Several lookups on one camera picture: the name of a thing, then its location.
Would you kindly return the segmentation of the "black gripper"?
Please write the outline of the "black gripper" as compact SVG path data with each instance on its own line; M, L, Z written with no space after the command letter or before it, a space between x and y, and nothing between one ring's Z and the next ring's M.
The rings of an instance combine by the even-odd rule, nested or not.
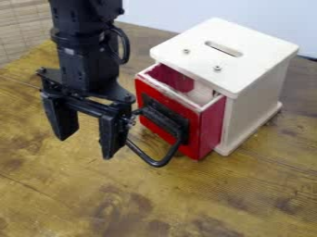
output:
M119 70L97 75L81 68L38 68L41 104L56 137L64 141L78 129L77 112L98 118L98 143L105 160L125 145L135 96L117 82Z

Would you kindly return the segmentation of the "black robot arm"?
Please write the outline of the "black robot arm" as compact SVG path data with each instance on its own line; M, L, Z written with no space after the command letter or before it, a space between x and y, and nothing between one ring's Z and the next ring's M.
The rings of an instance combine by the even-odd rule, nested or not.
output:
M48 0L50 39L58 68L40 68L41 104L56 137L78 130L77 114L98 121L104 159L125 145L135 96L117 82L119 67L129 58L129 41L113 24L124 14L123 0Z

